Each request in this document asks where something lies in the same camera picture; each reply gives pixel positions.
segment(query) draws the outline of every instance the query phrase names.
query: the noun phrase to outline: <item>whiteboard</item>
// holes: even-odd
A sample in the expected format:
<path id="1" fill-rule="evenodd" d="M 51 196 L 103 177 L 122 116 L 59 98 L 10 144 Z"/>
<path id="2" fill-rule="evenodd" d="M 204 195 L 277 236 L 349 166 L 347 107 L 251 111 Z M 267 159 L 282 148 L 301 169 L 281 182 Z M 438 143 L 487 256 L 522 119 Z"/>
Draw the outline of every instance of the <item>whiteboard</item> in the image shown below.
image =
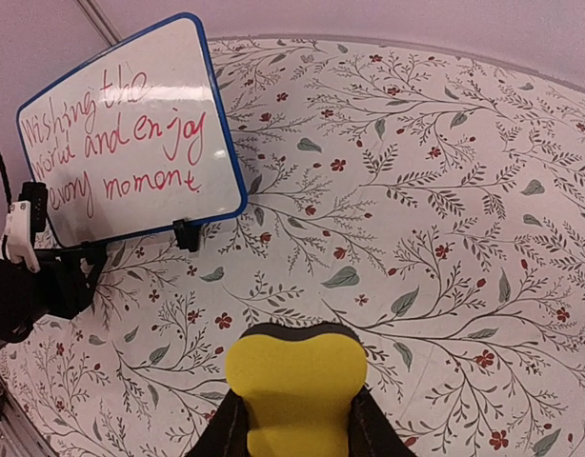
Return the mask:
<path id="1" fill-rule="evenodd" d="M 203 27 L 180 13 L 64 75 L 17 112 L 63 247 L 235 217 L 247 195 Z"/>

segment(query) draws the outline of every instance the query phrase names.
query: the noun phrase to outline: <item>green leaf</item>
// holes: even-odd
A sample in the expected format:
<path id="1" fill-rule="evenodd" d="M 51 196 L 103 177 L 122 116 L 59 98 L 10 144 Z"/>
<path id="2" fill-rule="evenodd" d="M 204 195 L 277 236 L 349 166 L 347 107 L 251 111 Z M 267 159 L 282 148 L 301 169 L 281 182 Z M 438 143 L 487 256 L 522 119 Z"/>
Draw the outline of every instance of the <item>green leaf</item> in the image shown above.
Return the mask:
<path id="1" fill-rule="evenodd" d="M 230 86 L 233 81 L 235 81 L 235 80 L 232 79 L 231 81 L 227 81 L 226 83 L 219 84 L 218 88 L 222 90 L 222 89 L 226 88 L 227 86 Z"/>
<path id="2" fill-rule="evenodd" d="M 508 302 L 511 299 L 511 284 L 509 283 L 509 278 L 506 277 L 504 268 L 502 269 L 502 276 L 500 276 L 498 287 L 500 289 L 498 301 L 500 303 Z"/>
<path id="3" fill-rule="evenodd" d="M 445 95 L 447 95 L 449 98 L 453 98 L 454 100 L 459 100 L 460 99 L 460 97 L 458 97 L 457 95 L 455 95 L 453 92 L 451 92 L 447 88 L 445 88 Z"/>
<path id="4" fill-rule="evenodd" d="M 225 269 L 218 267 L 215 271 L 206 276 L 200 276 L 199 279 L 206 281 L 207 283 L 213 283 L 214 281 L 220 281 L 225 276 Z"/>
<path id="5" fill-rule="evenodd" d="M 119 266 L 119 264 L 121 263 L 121 260 L 123 260 L 123 254 L 125 254 L 125 242 L 121 245 L 121 249 L 118 250 L 118 252 L 114 256 L 114 259 L 112 259 L 112 266 L 113 267 Z"/>
<path id="6" fill-rule="evenodd" d="M 152 403 L 157 407 L 159 403 L 159 392 L 157 392 L 157 389 L 152 384 L 147 385 L 147 389 L 151 393 Z"/>
<path id="7" fill-rule="evenodd" d="M 528 224 L 529 226 L 539 226 L 542 227 L 540 221 L 538 221 L 532 214 L 524 214 L 523 215 L 523 223 Z"/>
<path id="8" fill-rule="evenodd" d="M 454 119 L 452 119 L 452 123 L 449 125 L 449 128 L 452 129 L 452 128 L 457 127 L 457 126 L 461 126 L 467 120 L 468 120 L 468 116 L 463 112 L 459 112 L 458 114 L 456 114 L 454 116 Z"/>
<path id="9" fill-rule="evenodd" d="M 136 337 L 136 333 L 138 333 L 138 329 L 139 328 L 140 328 L 140 326 L 136 327 L 130 333 L 128 333 L 127 335 L 125 335 L 123 337 L 123 341 L 125 341 L 126 343 L 131 343 L 133 341 L 133 339 Z"/>
<path id="10" fill-rule="evenodd" d="M 263 182 L 263 175 L 259 174 L 251 183 L 251 187 L 248 189 L 249 195 L 255 195 L 259 188 L 261 187 L 261 183 Z"/>
<path id="11" fill-rule="evenodd" d="M 407 347 L 407 345 L 399 342 L 394 343 L 394 349 L 400 352 L 400 355 L 403 356 L 403 362 L 407 366 L 407 370 L 411 371 L 411 363 L 414 360 L 414 354 L 411 352 L 411 350 Z"/>
<path id="12" fill-rule="evenodd" d="M 225 398 L 225 394 L 220 392 L 200 392 L 199 396 L 206 400 L 213 400 L 215 402 L 220 402 Z"/>
<path id="13" fill-rule="evenodd" d="M 286 54 L 277 54 L 277 55 L 276 55 L 276 56 L 275 56 L 275 57 L 272 59 L 272 61 L 269 63 L 269 65 L 272 65 L 272 64 L 277 64 L 278 62 L 280 62 L 280 61 L 282 61 L 282 60 L 284 60 L 284 59 L 286 59 Z"/>
<path id="14" fill-rule="evenodd" d="M 347 288 L 355 286 L 360 282 L 360 276 L 354 267 L 344 267 L 334 274 L 334 276 L 324 283 L 321 283 L 325 288 Z"/>
<path id="15" fill-rule="evenodd" d="M 299 150 L 311 150 L 316 152 L 322 152 L 322 148 L 319 147 L 309 138 L 301 138 L 297 143 L 296 148 Z"/>
<path id="16" fill-rule="evenodd" d="M 550 435 L 545 436 L 540 441 L 536 442 L 535 445 L 532 446 L 532 450 L 534 451 L 534 457 L 544 457 L 547 453 L 551 450 L 551 447 L 559 438 L 559 432 L 561 428 L 558 428 L 556 431 L 551 433 Z"/>
<path id="17" fill-rule="evenodd" d="M 467 338 L 471 340 L 484 340 L 486 338 L 492 338 L 497 332 L 497 328 L 483 328 L 480 331 L 469 334 Z"/>
<path id="18" fill-rule="evenodd" d="M 418 293 L 419 286 L 417 286 L 416 290 L 407 292 L 398 297 L 394 301 L 394 303 L 392 303 L 392 312 L 394 313 L 394 316 L 395 317 L 404 316 L 407 313 L 407 311 L 411 308 L 411 306 L 415 303 L 415 299 L 417 298 Z"/>
<path id="19" fill-rule="evenodd" d="M 263 223 L 265 222 L 265 211 L 261 207 L 254 208 L 254 217 L 256 218 L 256 223 L 263 227 Z"/>
<path id="20" fill-rule="evenodd" d="M 375 122 L 375 131 L 377 132 L 377 135 L 379 135 L 379 139 L 382 140 L 384 133 L 386 132 L 385 119 L 379 119 L 377 122 Z"/>
<path id="21" fill-rule="evenodd" d="M 106 341 L 102 341 L 98 336 L 96 335 L 90 335 L 90 345 L 94 345 L 94 346 L 102 346 L 104 344 L 106 344 Z"/>
<path id="22" fill-rule="evenodd" d="M 100 430 L 98 430 L 98 423 L 95 419 L 93 419 L 93 434 L 98 439 L 98 441 L 102 441 L 102 435 L 100 435 Z"/>
<path id="23" fill-rule="evenodd" d="M 142 277 L 140 277 L 140 275 L 135 271 L 128 271 L 128 276 L 131 276 L 133 279 L 137 279 L 138 281 L 142 281 Z"/>
<path id="24" fill-rule="evenodd" d="M 293 218 L 292 216 L 290 216 L 287 219 L 287 221 L 288 221 L 289 224 L 291 224 L 291 226 L 293 226 L 296 229 L 304 229 L 304 230 L 306 229 L 305 227 L 303 227 L 301 225 L 301 223 L 297 219 Z"/>
<path id="25" fill-rule="evenodd" d="M 170 350 L 170 345 L 163 346 L 162 348 L 157 348 L 156 350 L 151 352 L 151 355 L 149 356 L 151 365 L 156 365 L 159 362 L 161 362 L 161 359 L 163 359 L 166 356 L 168 350 Z"/>
<path id="26" fill-rule="evenodd" d="M 528 183 L 526 188 L 521 191 L 523 195 L 530 196 L 530 195 L 538 195 L 539 193 L 544 193 L 544 188 L 542 187 L 542 183 L 537 179 L 533 179 Z"/>

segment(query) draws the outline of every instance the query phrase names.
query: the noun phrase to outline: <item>black cable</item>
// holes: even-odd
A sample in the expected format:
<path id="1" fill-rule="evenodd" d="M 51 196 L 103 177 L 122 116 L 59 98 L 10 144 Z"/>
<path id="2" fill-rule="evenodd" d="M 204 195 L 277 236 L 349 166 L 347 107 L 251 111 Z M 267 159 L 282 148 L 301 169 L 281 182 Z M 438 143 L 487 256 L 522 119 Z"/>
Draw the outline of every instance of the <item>black cable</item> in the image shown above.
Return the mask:
<path id="1" fill-rule="evenodd" d="M 7 167 L 5 166 L 5 160 L 3 159 L 3 154 L 0 152 L 0 177 L 3 180 L 3 187 L 5 188 L 5 197 L 7 198 L 7 212 L 9 212 L 9 208 L 12 204 L 12 196 L 10 194 L 10 183 L 9 183 L 9 176 L 7 175 Z M 7 235 L 3 235 L 3 259 L 8 258 L 7 256 Z"/>

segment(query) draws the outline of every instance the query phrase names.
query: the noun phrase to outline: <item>table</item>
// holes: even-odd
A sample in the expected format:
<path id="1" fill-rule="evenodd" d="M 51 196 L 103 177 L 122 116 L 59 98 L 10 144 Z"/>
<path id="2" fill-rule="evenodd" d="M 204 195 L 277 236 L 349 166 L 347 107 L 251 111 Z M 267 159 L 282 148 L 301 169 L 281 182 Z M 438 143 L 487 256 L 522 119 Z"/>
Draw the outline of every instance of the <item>table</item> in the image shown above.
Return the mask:
<path id="1" fill-rule="evenodd" d="M 211 49 L 250 203 L 196 255 L 112 245 L 91 309 L 0 353 L 53 447 L 183 455 L 245 328 L 329 320 L 418 455 L 585 457 L 585 94 L 377 45 Z"/>

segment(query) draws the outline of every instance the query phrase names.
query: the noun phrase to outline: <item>blue frame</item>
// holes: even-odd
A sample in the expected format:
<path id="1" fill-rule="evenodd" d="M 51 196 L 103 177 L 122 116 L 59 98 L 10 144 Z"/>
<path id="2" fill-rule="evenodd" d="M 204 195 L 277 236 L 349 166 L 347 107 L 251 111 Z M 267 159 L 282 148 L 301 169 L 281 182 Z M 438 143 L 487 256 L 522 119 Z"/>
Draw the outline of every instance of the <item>blue frame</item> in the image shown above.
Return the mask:
<path id="1" fill-rule="evenodd" d="M 206 40 L 206 33 L 204 32 L 204 26 L 202 25 L 199 18 L 197 16 L 195 16 L 194 14 L 191 14 L 189 12 L 179 12 L 178 14 L 175 14 L 174 16 L 171 16 L 167 19 L 159 21 L 158 23 L 156 23 L 150 27 L 147 27 L 144 30 L 140 30 L 139 32 L 135 33 L 134 35 L 126 38 L 121 43 L 118 43 L 117 45 L 113 46 L 112 48 L 108 48 L 107 50 L 104 50 L 104 51 L 94 55 L 91 59 L 85 61 L 84 63 L 82 63 L 81 65 L 76 67 L 75 69 L 69 71 L 64 76 L 60 77 L 59 79 L 57 79 L 56 81 L 54 81 L 53 83 L 48 85 L 46 88 L 44 88 L 43 90 L 38 92 L 29 101 L 24 103 L 17 110 L 17 116 L 16 116 L 17 131 L 19 133 L 19 138 L 21 139 L 21 142 L 22 142 L 22 148 L 24 149 L 24 155 L 26 156 L 26 162 L 28 163 L 28 168 L 30 169 L 30 175 L 32 176 L 32 180 L 36 181 L 36 177 L 34 176 L 34 171 L 32 169 L 32 165 L 30 162 L 30 158 L 28 156 L 28 152 L 26 151 L 26 145 L 24 144 L 24 137 L 22 135 L 21 126 L 19 123 L 19 117 L 20 117 L 20 113 L 21 113 L 22 109 L 24 109 L 27 105 L 32 103 L 38 97 L 42 96 L 45 92 L 53 89 L 55 86 L 60 84 L 62 81 L 68 79 L 69 77 L 71 77 L 72 75 L 77 73 L 78 71 L 82 70 L 84 67 L 95 62 L 96 60 L 104 57 L 105 55 L 113 52 L 114 50 L 118 50 L 119 48 L 127 45 L 130 41 L 133 41 L 137 38 L 140 38 L 141 36 L 146 35 L 147 33 L 150 33 L 153 30 L 159 29 L 163 26 L 168 25 L 170 22 L 177 21 L 179 19 L 189 19 L 189 20 L 193 21 L 193 23 L 195 24 L 195 28 L 197 29 L 197 36 L 199 37 L 199 43 L 201 45 L 201 49 L 202 49 L 202 52 L 204 54 L 204 63 L 206 64 L 206 71 L 208 72 L 208 79 L 210 80 L 210 86 L 212 88 L 212 96 L 214 97 L 214 103 L 216 104 L 216 111 L 218 112 L 218 118 L 220 120 L 220 125 L 221 125 L 221 128 L 223 130 L 223 135 L 225 136 L 225 142 L 227 144 L 227 151 L 229 152 L 229 155 L 231 158 L 233 173 L 235 175 L 235 181 L 237 182 L 237 187 L 239 189 L 239 194 L 241 197 L 240 206 L 236 211 L 230 212 L 228 214 L 220 214 L 218 216 L 207 217 L 204 219 L 198 219 L 196 221 L 191 221 L 191 223 L 192 223 L 192 225 L 198 226 L 198 225 L 202 225 L 202 224 L 208 224 L 209 222 L 216 222 L 216 221 L 222 221 L 225 219 L 232 219 L 234 217 L 239 216 L 244 211 L 244 209 L 246 208 L 246 205 L 248 205 L 248 193 L 246 192 L 246 187 L 244 185 L 244 178 L 242 177 L 242 171 L 239 167 L 239 162 L 237 161 L 237 156 L 235 155 L 235 149 L 233 148 L 232 134 L 231 134 L 231 131 L 229 130 L 229 125 L 227 123 L 225 109 L 223 108 L 223 101 L 220 98 L 220 92 L 218 90 L 218 83 L 216 82 L 216 78 L 214 76 L 214 68 L 212 67 L 212 60 L 210 58 L 210 50 L 208 49 L 208 41 Z M 51 223 L 51 218 L 49 217 L 49 212 L 48 212 L 47 218 L 49 221 L 51 232 L 53 233 L 53 237 L 55 238 L 55 241 L 57 242 L 57 244 L 59 246 L 61 246 L 63 248 L 77 248 L 77 247 L 81 246 L 81 245 L 76 245 L 76 246 L 71 246 L 71 247 L 63 246 L 62 243 L 60 243 L 59 238 L 57 237 L 57 233 L 53 229 L 53 224 Z M 164 226 L 164 227 L 160 227 L 160 228 L 152 228 L 149 230 L 142 230 L 142 231 L 128 233 L 128 234 L 121 235 L 121 236 L 116 236 L 113 238 L 108 238 L 105 240 L 92 241 L 91 244 L 111 243 L 111 242 L 115 242 L 115 241 L 121 241 L 121 240 L 130 239 L 130 238 L 135 238 L 138 236 L 150 235 L 150 234 L 154 234 L 154 233 L 161 233 L 161 232 L 172 230 L 172 229 L 173 229 L 172 225 Z"/>

